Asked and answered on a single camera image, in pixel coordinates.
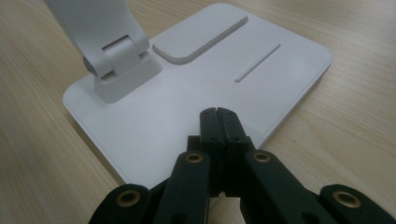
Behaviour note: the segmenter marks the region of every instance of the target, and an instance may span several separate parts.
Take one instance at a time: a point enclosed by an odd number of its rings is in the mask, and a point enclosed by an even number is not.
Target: wooden table
[[[120,180],[65,110],[87,71],[43,0],[0,5],[0,223],[87,223]],[[264,149],[306,188],[341,183],[396,217],[396,2],[226,1],[331,50],[333,63]],[[155,36],[213,1],[128,1]],[[244,223],[221,197],[209,223]]]

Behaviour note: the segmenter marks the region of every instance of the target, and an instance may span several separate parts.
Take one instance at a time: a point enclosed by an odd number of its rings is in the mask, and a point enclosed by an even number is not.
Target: wood grain
[[[87,74],[42,0],[0,5],[0,223],[87,223],[120,180],[62,104]],[[396,2],[226,1],[329,48],[333,63],[271,140],[314,192],[358,189],[396,217]],[[128,1],[155,36],[213,1]],[[244,223],[220,197],[209,223]]]

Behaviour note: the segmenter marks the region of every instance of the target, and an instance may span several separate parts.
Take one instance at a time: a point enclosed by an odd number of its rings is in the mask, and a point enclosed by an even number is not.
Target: white plastic surface
[[[189,63],[247,21],[236,7],[213,5],[163,32],[152,47],[169,63]]]
[[[124,0],[46,1],[95,76],[103,101],[115,103],[161,72]]]
[[[127,36],[131,57],[149,48],[149,40],[124,0],[46,0],[64,31],[91,64],[98,77],[115,69],[104,49]],[[138,58],[131,68],[138,64]]]
[[[94,93],[91,75],[66,91],[64,105],[126,183],[152,188],[167,178],[209,107],[236,112],[261,146],[330,66],[332,55],[319,44],[243,13],[246,24],[189,63],[149,49],[163,70],[115,104]]]

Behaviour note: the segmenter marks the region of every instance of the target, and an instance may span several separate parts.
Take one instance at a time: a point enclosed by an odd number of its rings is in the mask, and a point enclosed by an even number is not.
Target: screw hole
[[[203,159],[204,159],[204,158],[203,158],[200,154],[196,154],[196,153],[189,154],[189,155],[187,156],[187,161],[193,162],[193,163],[200,162],[200,161],[202,161]]]
[[[125,190],[117,197],[117,205],[120,207],[129,207],[140,201],[140,193],[136,190]]]
[[[270,160],[270,156],[263,152],[256,152],[254,154],[254,160],[259,161],[259,162],[268,162]]]
[[[353,194],[338,190],[332,194],[334,199],[343,206],[350,208],[358,208],[361,206],[361,201]]]

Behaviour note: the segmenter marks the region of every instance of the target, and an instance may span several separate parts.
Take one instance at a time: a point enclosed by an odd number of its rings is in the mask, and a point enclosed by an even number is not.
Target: black mechanical linkage
[[[189,136],[169,179],[154,189],[123,185],[96,209],[91,224],[204,224],[208,199],[241,198],[247,224],[393,223],[395,219],[355,189],[305,189],[272,153],[256,150],[237,115],[224,108],[200,114],[199,136]]]

